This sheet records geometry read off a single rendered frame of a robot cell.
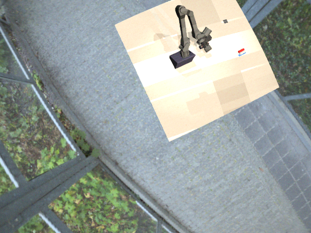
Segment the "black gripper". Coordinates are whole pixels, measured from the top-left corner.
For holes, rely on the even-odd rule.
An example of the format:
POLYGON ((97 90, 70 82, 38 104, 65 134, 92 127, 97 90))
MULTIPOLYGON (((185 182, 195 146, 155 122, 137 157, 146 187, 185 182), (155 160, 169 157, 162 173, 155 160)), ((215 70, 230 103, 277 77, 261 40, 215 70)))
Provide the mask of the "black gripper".
POLYGON ((205 41, 205 43, 203 43, 203 44, 201 44, 201 45, 202 45, 202 47, 204 48, 204 50, 205 50, 206 52, 209 52, 209 51, 212 49, 212 47, 209 45, 209 43, 206 44, 206 42, 207 42, 207 41, 205 41))

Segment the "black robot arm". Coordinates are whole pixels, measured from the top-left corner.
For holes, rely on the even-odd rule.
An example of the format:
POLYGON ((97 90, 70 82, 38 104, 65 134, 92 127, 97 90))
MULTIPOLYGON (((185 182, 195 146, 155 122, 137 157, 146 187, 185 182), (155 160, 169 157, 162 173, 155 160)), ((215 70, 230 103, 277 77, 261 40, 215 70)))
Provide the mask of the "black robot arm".
POLYGON ((175 7, 176 15, 179 18, 179 25, 180 25, 180 32, 181 32, 181 41, 180 41, 180 51, 181 51, 181 57, 186 58, 190 56, 189 52, 189 46, 190 46, 190 39, 187 37, 187 31, 186 31, 186 23, 185 23, 185 16, 188 16, 192 31, 192 37, 195 39, 198 39, 196 42, 198 45, 203 44, 206 42, 206 44, 211 41, 212 37, 210 36, 212 30, 208 27, 205 27, 203 32, 200 32, 197 28, 195 17, 193 15, 193 11, 186 9, 183 5, 177 5, 175 7))

